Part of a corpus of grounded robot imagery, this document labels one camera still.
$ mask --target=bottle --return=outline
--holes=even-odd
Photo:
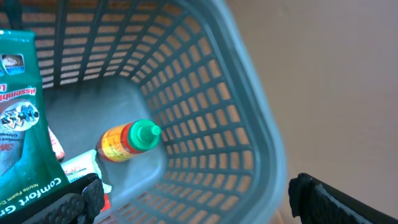
[[[153,121],[142,119],[107,130],[96,148],[103,159],[124,162],[158,145],[161,132]]]

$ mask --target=bottle label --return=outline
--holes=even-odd
[[[122,142],[121,136],[124,127],[126,127],[125,124],[109,129],[101,140],[101,148],[105,156],[114,162],[123,162],[134,156],[126,150],[126,146]]]

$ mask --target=green package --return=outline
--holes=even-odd
[[[69,183],[52,151],[34,33],[0,30],[0,217]]]

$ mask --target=green cap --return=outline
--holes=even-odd
[[[161,133],[162,129],[151,120],[136,121],[129,130],[129,144],[138,151],[152,149],[159,143]]]

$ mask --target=beige surface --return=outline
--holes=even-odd
[[[289,177],[307,172],[398,218],[398,1],[228,2]],[[293,222],[287,198],[281,214]]]

